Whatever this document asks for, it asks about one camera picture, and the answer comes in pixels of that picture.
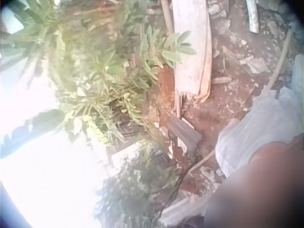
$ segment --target dirt ground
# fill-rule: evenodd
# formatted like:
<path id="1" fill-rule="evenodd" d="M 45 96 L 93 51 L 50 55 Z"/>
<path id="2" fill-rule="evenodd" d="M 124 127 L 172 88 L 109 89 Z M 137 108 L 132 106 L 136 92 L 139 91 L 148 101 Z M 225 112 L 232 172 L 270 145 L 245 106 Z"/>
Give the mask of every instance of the dirt ground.
<path id="1" fill-rule="evenodd" d="M 211 19 L 213 54 L 219 52 L 217 56 L 213 56 L 212 78 L 229 76 L 232 78 L 232 82 L 211 85 L 210 97 L 204 103 L 192 98 L 183 104 L 182 117 L 203 136 L 196 151 L 197 156 L 201 158 L 214 150 L 219 133 L 237 113 L 241 110 L 250 110 L 252 98 L 260 94 L 273 74 L 288 31 L 288 25 L 280 18 L 278 19 L 274 12 L 258 6 L 260 31 L 258 34 L 250 32 L 245 0 L 208 0 L 208 4 L 209 7 L 217 4 L 227 13 L 226 17 Z M 268 26 L 273 22 L 276 25 L 277 34 L 273 34 Z M 219 26 L 225 23 L 230 23 L 230 27 L 223 34 L 219 34 Z M 226 68 L 224 68 L 223 46 L 241 59 L 250 56 L 263 58 L 269 71 L 251 76 L 242 67 L 231 61 L 226 61 Z M 299 48 L 296 40 L 292 38 L 287 60 L 274 89 L 288 86 L 293 60 L 298 50 L 303 50 L 303 47 Z M 173 72 L 166 70 L 161 74 L 160 88 L 164 90 L 164 96 L 169 96 L 171 101 L 174 94 L 173 84 Z M 214 156 L 204 164 L 203 169 L 207 169 L 207 173 L 211 173 L 215 182 L 221 183 L 224 180 Z M 194 194 L 203 194 L 208 187 L 208 180 L 206 180 L 206 173 L 202 175 L 202 172 L 204 171 L 199 169 L 195 174 L 187 177 L 182 189 Z"/>

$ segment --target wooden board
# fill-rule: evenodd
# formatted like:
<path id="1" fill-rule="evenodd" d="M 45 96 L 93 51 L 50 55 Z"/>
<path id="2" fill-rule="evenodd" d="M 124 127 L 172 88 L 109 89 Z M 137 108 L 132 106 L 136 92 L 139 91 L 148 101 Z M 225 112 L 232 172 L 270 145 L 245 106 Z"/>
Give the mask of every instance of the wooden board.
<path id="1" fill-rule="evenodd" d="M 209 29 L 207 3 L 206 0 L 174 0 L 172 6 L 175 32 L 190 30 L 186 42 L 197 52 L 194 56 L 181 55 L 182 63 L 175 68 L 175 89 L 179 94 L 199 95 Z"/>
<path id="2" fill-rule="evenodd" d="M 207 26 L 208 26 L 208 33 L 207 33 L 207 47 L 206 47 L 206 56 L 205 56 L 205 63 L 204 63 L 204 71 L 202 74 L 202 80 L 200 84 L 199 96 L 200 102 L 205 102 L 210 95 L 211 89 L 211 70 L 212 70 L 212 35 L 211 35 L 211 26 L 210 26 L 210 19 L 209 14 L 207 14 Z"/>

